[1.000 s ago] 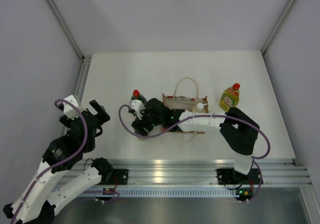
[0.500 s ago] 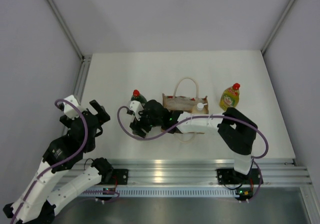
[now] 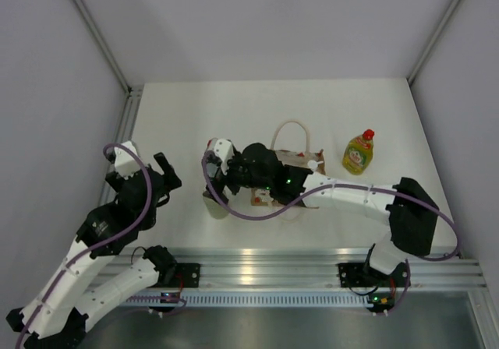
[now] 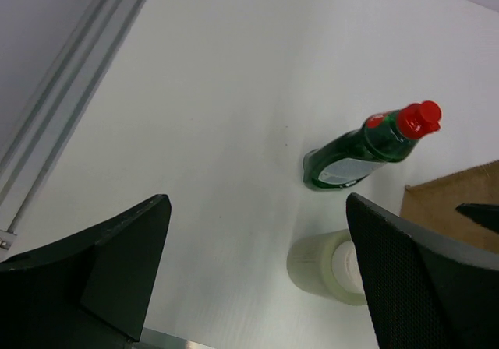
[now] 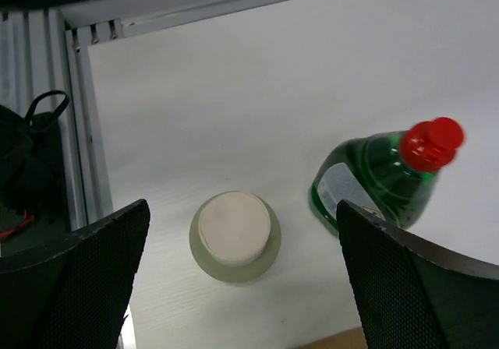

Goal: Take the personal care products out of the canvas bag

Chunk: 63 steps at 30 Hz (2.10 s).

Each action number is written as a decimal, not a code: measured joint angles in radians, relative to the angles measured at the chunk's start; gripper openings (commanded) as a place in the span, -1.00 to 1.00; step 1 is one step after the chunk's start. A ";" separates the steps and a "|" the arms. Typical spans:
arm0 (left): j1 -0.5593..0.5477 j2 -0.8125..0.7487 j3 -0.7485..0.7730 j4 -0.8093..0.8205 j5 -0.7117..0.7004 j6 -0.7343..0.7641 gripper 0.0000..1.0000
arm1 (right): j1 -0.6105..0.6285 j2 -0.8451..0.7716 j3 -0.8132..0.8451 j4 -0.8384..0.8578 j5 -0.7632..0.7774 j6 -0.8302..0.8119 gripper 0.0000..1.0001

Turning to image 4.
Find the dark green red-capped bottle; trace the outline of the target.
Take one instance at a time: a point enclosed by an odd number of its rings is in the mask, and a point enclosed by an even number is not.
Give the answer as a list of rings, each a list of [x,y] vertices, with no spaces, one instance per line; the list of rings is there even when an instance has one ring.
[[[441,107],[431,100],[371,115],[360,128],[306,154],[303,183],[317,191],[352,187],[406,159],[424,136],[441,128],[441,118]]]

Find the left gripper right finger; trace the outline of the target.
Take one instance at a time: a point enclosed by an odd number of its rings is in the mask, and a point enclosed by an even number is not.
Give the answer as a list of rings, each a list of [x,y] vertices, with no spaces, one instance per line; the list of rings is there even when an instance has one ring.
[[[381,348],[496,348],[498,255],[352,193],[347,222]]]

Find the burlap watermelon canvas bag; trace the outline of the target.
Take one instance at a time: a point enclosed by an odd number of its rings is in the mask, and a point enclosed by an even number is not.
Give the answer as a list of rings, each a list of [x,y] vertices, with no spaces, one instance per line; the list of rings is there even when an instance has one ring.
[[[498,204],[498,162],[407,186],[400,217],[479,249],[498,253],[498,235],[455,208],[463,203]]]

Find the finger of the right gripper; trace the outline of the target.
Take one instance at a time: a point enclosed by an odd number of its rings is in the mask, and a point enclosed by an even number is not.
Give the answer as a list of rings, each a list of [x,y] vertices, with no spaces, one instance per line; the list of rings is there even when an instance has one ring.
[[[462,203],[455,210],[474,223],[493,231],[499,232],[499,206],[482,203]]]

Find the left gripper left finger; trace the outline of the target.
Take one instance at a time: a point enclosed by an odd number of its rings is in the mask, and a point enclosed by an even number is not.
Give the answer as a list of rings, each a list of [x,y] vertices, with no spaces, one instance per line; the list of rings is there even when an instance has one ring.
[[[172,206],[159,194],[1,263],[3,348],[131,348],[140,341]]]

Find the pale green white-capped bottle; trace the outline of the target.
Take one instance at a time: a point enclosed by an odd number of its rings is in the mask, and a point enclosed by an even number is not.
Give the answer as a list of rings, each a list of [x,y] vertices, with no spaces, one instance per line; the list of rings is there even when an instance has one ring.
[[[366,304],[356,248],[347,229],[297,241],[289,249],[286,266],[302,291],[347,305]]]

